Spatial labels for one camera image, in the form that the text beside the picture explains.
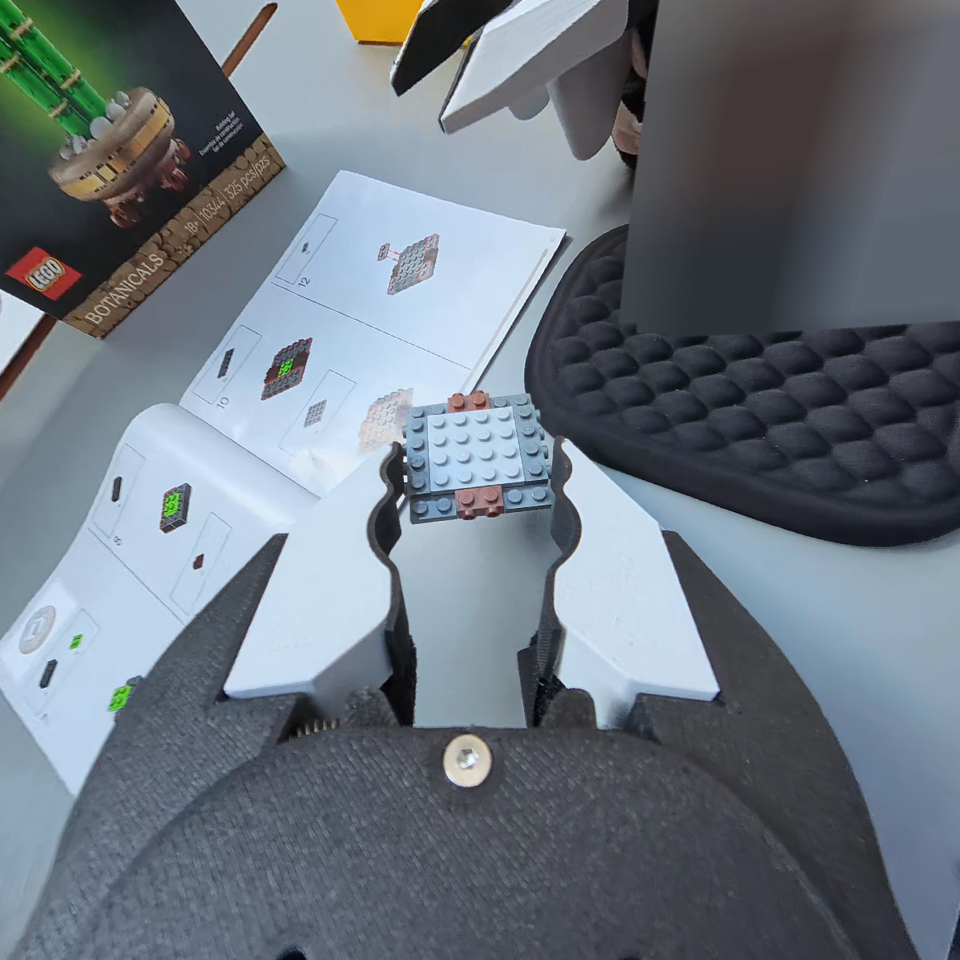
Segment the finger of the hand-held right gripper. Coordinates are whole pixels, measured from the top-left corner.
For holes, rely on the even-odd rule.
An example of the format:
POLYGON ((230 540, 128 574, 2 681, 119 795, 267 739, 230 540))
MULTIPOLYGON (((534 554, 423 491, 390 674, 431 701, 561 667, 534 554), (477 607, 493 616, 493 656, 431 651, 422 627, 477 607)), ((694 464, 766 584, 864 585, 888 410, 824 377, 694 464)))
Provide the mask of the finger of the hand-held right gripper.
POLYGON ((423 2, 390 69, 394 93, 402 96, 411 90, 511 4, 511 1, 423 2))
POLYGON ((453 134, 545 93, 573 156, 607 142, 630 67, 628 1, 519 2, 481 31, 439 123, 453 134))

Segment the bamboo brick set box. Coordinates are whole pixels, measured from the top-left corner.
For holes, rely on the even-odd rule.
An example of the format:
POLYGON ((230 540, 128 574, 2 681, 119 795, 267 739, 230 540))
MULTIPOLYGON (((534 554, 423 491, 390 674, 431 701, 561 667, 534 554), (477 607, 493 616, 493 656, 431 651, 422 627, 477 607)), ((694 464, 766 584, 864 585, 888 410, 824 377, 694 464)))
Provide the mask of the bamboo brick set box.
POLYGON ((1 284, 102 338, 284 168, 177 2, 1 3, 1 284))

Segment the white stand base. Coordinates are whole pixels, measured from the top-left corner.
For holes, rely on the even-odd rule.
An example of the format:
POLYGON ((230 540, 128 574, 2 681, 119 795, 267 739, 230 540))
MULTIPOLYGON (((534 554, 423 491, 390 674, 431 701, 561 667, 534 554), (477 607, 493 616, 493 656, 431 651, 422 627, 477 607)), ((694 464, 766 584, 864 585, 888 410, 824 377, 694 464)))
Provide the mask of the white stand base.
POLYGON ((23 373, 55 319, 9 293, 1 295, 1 375, 4 389, 23 373))

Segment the black padded wrist rest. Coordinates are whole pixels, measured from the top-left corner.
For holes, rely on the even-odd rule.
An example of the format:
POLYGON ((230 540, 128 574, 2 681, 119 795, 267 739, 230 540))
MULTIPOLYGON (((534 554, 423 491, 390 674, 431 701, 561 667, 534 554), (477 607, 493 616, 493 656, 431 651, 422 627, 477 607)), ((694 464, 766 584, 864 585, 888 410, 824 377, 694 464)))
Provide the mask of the black padded wrist rest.
POLYGON ((665 336, 620 313, 628 226, 588 244, 534 334, 525 388, 594 461, 827 542, 959 525, 958 320, 665 336))

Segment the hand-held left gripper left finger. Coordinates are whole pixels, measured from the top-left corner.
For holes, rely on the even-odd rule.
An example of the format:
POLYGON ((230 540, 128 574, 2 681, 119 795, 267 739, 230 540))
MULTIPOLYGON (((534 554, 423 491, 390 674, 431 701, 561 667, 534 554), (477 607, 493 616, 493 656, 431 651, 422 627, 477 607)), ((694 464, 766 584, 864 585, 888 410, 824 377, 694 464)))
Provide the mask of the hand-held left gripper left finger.
POLYGON ((222 692, 234 701, 304 694, 326 718, 355 690, 383 690, 411 726, 417 662, 399 571, 402 451, 371 454, 222 591, 238 618, 222 692))

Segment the grey brick assembly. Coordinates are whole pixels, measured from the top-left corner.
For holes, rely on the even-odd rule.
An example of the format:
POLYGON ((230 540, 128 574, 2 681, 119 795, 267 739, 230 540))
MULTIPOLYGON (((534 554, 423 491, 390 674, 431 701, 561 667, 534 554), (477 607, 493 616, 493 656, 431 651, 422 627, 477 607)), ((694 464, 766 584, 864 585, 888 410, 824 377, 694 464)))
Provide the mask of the grey brick assembly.
POLYGON ((415 406, 404 428, 411 522, 550 509, 555 497, 540 418, 526 392, 491 397, 475 390, 415 406))

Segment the yellow plastic parts bin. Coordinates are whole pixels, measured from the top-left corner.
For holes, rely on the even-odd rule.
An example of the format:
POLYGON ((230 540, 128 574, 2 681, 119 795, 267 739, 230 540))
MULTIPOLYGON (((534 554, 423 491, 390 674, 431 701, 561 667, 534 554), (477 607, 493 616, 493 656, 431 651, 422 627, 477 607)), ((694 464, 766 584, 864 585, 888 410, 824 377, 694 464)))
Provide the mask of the yellow plastic parts bin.
POLYGON ((401 45, 422 1, 337 1, 354 40, 364 44, 401 45))

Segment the brick instruction booklet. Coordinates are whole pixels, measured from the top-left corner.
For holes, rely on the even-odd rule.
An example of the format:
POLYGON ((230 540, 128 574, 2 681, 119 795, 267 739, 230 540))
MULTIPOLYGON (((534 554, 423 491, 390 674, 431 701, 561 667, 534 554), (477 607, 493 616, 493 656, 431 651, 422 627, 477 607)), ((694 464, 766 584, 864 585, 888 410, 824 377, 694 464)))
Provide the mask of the brick instruction booklet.
POLYGON ((2 693, 77 794, 138 677, 415 402, 474 389, 562 245, 342 171, 181 400, 126 427, 2 639, 2 693))

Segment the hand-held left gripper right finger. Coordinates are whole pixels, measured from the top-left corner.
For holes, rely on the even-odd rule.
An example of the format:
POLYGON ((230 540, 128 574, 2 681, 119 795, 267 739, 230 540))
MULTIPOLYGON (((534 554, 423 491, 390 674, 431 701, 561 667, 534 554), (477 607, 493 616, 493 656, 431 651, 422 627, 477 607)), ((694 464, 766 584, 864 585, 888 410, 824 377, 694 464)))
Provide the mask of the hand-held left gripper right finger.
POLYGON ((591 696, 601 729, 622 727, 639 694, 713 701, 719 685, 659 523, 567 438, 555 440, 550 487, 559 555, 519 652, 528 725, 562 688, 591 696))

